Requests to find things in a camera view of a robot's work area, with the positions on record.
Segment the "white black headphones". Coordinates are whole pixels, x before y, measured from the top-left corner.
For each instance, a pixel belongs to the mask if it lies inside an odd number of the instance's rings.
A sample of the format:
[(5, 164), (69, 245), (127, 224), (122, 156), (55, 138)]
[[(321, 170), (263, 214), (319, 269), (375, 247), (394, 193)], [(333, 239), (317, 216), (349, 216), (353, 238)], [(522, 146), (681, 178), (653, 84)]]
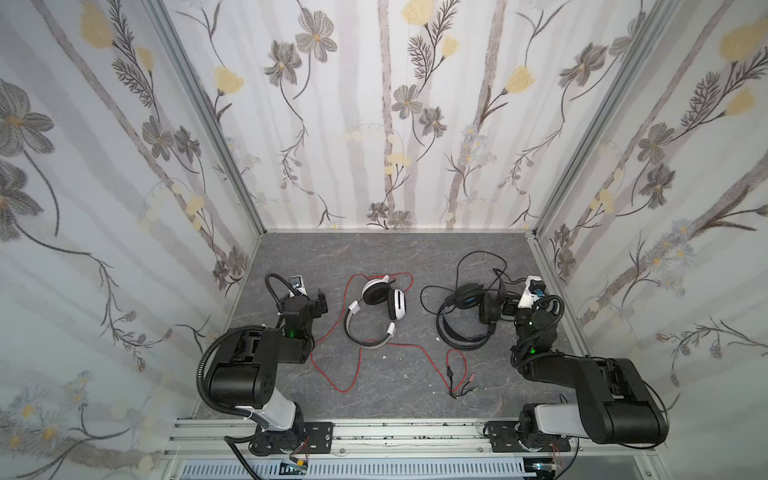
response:
[[(344, 313), (342, 325), (346, 337), (361, 349), (376, 350), (388, 344), (395, 336), (397, 326), (407, 312), (405, 292), (394, 286), (395, 279), (384, 275), (368, 280), (361, 296), (353, 300)], [(386, 314), (387, 325), (383, 335), (373, 340), (356, 337), (352, 331), (353, 318), (363, 312), (365, 315)]]

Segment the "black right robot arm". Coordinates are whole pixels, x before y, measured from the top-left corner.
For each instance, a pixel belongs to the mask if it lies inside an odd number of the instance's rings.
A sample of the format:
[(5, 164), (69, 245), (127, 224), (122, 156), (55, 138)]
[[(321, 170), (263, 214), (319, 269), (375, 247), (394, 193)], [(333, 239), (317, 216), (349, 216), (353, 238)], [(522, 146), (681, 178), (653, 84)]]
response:
[(517, 341), (510, 349), (511, 366), (530, 382), (572, 389), (576, 401), (526, 404), (511, 437), (529, 451), (572, 438), (631, 449), (662, 444), (669, 433), (668, 414), (632, 361), (554, 349), (564, 313), (562, 298), (546, 295), (528, 306), (521, 306), (521, 299), (508, 294), (484, 302), (491, 324), (500, 320), (514, 324)]

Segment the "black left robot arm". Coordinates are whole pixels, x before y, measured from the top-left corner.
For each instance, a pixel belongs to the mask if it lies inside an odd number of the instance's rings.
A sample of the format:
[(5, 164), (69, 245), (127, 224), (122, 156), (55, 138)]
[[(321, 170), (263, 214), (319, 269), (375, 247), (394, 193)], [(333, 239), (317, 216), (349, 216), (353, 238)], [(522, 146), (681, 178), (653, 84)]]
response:
[(299, 276), (268, 273), (265, 286), (276, 301), (277, 324), (229, 329), (205, 350), (195, 374), (208, 409), (255, 423), (252, 435), (225, 441), (234, 450), (245, 444), (256, 456), (308, 449), (301, 407), (278, 390), (277, 373), (282, 364), (307, 362), (316, 345), (313, 322), (328, 312), (325, 293), (307, 295)]

